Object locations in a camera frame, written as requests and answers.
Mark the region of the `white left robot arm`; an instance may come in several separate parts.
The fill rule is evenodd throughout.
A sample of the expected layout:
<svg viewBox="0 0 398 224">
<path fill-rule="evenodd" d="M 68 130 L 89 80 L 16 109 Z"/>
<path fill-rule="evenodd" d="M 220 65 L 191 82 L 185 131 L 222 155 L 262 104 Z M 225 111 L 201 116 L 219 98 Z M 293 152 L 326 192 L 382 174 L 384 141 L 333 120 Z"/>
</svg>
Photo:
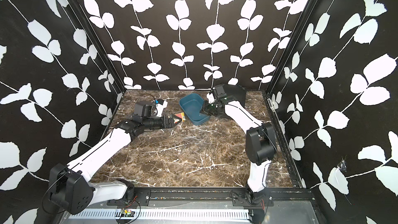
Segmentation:
<svg viewBox="0 0 398 224">
<path fill-rule="evenodd" d="M 130 115 L 86 153 L 66 166 L 54 166 L 50 170 L 49 188 L 44 194 L 45 198 L 70 214 L 78 214 L 99 202 L 116 200 L 125 204 L 133 203 L 136 199 L 134 185 L 127 180 L 91 183 L 91 178 L 114 154 L 145 131 L 171 129 L 181 121 L 176 115 Z"/>
</svg>

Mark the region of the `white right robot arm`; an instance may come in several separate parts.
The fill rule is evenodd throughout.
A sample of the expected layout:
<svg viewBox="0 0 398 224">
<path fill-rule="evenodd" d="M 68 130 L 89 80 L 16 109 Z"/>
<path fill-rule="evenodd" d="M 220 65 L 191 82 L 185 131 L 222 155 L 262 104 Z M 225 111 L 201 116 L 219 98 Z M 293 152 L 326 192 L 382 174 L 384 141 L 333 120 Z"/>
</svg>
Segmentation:
<svg viewBox="0 0 398 224">
<path fill-rule="evenodd" d="M 266 188 L 268 168 L 277 153 L 275 130 L 271 123 L 261 122 L 249 113 L 237 100 L 223 98 L 205 101 L 202 112 L 208 115 L 227 115 L 245 132 L 245 151 L 251 163 L 247 185 L 252 192 Z"/>
</svg>

